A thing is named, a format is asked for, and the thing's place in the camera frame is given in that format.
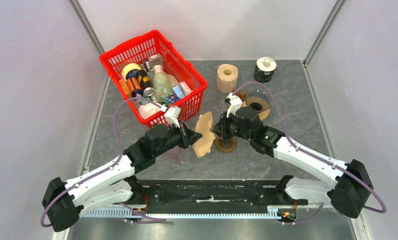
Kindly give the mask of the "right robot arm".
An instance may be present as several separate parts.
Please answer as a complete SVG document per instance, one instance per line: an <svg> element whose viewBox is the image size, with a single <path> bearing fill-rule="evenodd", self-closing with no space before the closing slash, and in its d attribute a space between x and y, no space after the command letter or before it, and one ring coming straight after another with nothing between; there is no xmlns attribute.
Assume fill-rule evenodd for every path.
<svg viewBox="0 0 398 240"><path fill-rule="evenodd" d="M330 203L341 214L356 219L374 188L362 162L344 162L305 147L284 132L264 125L250 107L242 107L235 114L222 113L211 132L222 140L247 140L255 151L293 164L317 178L289 176L286 184L275 191L280 204L293 200Z"/></svg>

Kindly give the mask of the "brown paper coffee filter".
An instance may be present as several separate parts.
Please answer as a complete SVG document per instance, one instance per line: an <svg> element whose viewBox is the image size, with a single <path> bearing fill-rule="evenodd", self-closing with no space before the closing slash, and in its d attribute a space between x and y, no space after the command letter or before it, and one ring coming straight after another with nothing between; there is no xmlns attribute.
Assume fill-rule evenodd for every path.
<svg viewBox="0 0 398 240"><path fill-rule="evenodd" d="M214 134L211 132L213 126L212 112L208 111L204 114L199 115L199 120L196 123L195 131L202 135L205 140L213 140Z"/></svg>

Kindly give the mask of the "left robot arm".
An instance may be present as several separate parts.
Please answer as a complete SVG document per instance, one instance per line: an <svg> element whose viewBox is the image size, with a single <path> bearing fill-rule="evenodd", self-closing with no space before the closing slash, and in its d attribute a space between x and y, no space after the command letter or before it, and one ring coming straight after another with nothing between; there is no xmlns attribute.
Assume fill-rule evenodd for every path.
<svg viewBox="0 0 398 240"><path fill-rule="evenodd" d="M158 156L175 147L187 149L202 136L184 122L171 126L156 124L122 154L99 168L68 180L52 179L41 201L44 208L41 226L61 232L101 207L126 201L140 203L144 191L135 175L155 164Z"/></svg>

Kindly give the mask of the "dark glass fluted dripper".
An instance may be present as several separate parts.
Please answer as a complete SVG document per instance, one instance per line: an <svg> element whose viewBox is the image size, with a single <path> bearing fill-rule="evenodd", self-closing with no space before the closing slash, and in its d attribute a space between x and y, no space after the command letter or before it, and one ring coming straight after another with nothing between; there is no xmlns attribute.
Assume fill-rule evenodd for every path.
<svg viewBox="0 0 398 240"><path fill-rule="evenodd" d="M271 98L268 94L261 90L254 90L247 94L245 104L258 113L265 112L271 107Z"/></svg>

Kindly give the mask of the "light wooden ring holder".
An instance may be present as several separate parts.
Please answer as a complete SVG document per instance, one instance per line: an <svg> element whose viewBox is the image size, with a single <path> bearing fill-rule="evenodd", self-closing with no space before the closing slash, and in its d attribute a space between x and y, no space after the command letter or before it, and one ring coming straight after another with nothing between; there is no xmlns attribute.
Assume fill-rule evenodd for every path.
<svg viewBox="0 0 398 240"><path fill-rule="evenodd" d="M246 106L247 106L246 102L245 101L242 102L242 107L246 107ZM259 116L260 120L263 121L264 119L266 119L269 116L269 114L270 114L270 109L263 111L263 112L259 112L258 116Z"/></svg>

